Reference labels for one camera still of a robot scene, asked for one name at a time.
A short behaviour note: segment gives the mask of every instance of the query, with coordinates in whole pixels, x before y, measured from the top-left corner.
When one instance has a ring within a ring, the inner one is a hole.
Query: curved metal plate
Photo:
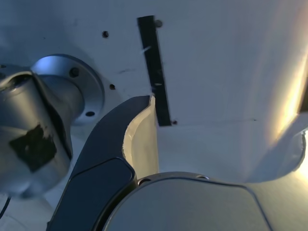
[[[128,195],[103,230],[266,231],[271,227],[244,186],[169,177]]]

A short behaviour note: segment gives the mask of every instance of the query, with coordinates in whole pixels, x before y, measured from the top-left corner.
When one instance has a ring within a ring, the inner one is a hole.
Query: metal cylinder
[[[69,107],[72,121],[80,116],[84,110],[85,102],[80,90],[74,83],[57,76],[42,76],[41,79],[58,99]]]
[[[1,192],[43,194],[68,172],[69,154],[43,99],[32,75],[16,76],[0,89]]]

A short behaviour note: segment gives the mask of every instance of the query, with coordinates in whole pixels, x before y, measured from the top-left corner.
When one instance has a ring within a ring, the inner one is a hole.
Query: screw
[[[163,22],[159,19],[155,20],[154,23],[157,28],[161,28],[163,26]]]
[[[109,37],[109,33],[108,33],[108,31],[103,31],[102,32],[102,36],[103,36],[103,38],[108,38]]]
[[[69,71],[69,76],[72,77],[72,78],[75,78],[75,77],[79,76],[79,69],[77,67],[73,67]]]

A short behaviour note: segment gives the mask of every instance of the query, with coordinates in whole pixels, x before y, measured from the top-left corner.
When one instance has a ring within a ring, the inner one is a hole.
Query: black strip
[[[164,71],[160,59],[154,16],[138,18],[138,26],[152,92],[156,98],[155,108],[158,124],[159,126],[171,126]]]

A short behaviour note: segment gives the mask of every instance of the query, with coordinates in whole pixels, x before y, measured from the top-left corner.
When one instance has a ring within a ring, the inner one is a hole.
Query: white panel
[[[307,0],[2,0],[0,63],[30,65],[52,53],[80,58],[102,77],[106,114],[151,93],[137,26],[147,15],[163,21],[159,42],[178,121],[158,130],[161,170],[244,181],[296,109]],[[93,126],[73,134],[85,141]]]

